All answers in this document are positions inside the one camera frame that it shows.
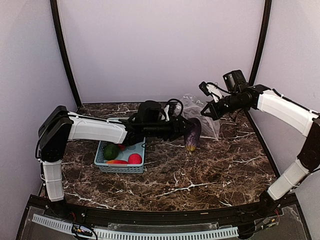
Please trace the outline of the clear zip top bag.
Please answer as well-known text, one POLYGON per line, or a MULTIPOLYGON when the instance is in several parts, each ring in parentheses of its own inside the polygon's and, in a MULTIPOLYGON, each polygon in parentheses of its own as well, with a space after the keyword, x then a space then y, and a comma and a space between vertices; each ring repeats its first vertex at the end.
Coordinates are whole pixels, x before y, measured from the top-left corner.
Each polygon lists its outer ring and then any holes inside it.
POLYGON ((180 101, 183 104, 182 116, 186 119, 199 119, 202 130, 201 137, 206 139, 219 139, 220 122, 219 120, 212 120, 212 118, 201 115, 201 111, 206 106, 206 102, 198 99, 191 94, 185 94, 180 101))

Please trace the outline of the red lychee bunch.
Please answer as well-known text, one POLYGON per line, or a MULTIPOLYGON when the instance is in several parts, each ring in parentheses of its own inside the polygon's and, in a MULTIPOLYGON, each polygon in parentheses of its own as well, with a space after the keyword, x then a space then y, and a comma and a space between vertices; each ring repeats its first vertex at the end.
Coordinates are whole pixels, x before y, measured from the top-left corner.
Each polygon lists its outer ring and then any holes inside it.
POLYGON ((121 151, 124 151, 126 149, 126 147, 122 144, 118 144, 117 146, 121 151))

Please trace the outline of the purple eggplant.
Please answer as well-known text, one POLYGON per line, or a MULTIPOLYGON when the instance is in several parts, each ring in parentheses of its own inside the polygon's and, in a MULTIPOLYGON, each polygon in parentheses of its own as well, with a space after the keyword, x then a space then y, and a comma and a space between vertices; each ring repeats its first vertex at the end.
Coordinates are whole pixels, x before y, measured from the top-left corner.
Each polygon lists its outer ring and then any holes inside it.
POLYGON ((188 120, 193 123, 193 126, 184 135, 184 146, 188 152, 194 152, 200 142, 202 124, 196 117, 188 120))

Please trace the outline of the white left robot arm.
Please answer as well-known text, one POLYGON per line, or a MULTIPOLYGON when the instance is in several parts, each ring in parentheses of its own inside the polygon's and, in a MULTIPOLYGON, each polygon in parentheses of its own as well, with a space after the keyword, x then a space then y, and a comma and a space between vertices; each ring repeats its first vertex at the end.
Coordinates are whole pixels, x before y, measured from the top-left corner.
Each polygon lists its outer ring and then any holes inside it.
POLYGON ((173 141, 193 127, 181 114, 169 115, 159 102, 141 103, 128 119, 108 120, 70 112, 58 106, 38 130, 35 157, 42 163, 44 182, 51 210, 60 218, 71 213, 65 203, 62 183, 62 159, 71 140, 104 141, 124 146, 140 143, 144 138, 173 141))

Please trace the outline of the red apple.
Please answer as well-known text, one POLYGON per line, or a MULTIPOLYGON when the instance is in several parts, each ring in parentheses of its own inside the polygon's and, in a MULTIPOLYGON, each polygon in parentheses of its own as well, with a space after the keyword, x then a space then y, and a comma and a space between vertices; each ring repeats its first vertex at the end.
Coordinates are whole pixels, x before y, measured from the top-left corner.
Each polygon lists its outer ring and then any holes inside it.
POLYGON ((133 153, 128 158, 128 164, 139 165, 143 161, 142 157, 138 153, 133 153))

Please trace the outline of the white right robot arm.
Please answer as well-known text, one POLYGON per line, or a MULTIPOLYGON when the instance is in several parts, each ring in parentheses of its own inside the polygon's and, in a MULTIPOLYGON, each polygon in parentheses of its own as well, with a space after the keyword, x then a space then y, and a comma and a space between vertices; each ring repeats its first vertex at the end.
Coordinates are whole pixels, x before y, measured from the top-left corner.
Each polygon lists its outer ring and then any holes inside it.
POLYGON ((239 92, 222 96, 219 87, 202 82, 199 89, 212 96, 201 114, 218 120, 227 113, 239 109, 254 109, 275 117, 294 129, 304 139, 304 143, 293 163, 267 189, 266 198, 255 205, 255 213, 266 217, 279 200, 291 189, 298 186, 307 176, 320 167, 320 115, 312 110, 291 102, 276 90, 258 84, 247 86, 239 92))

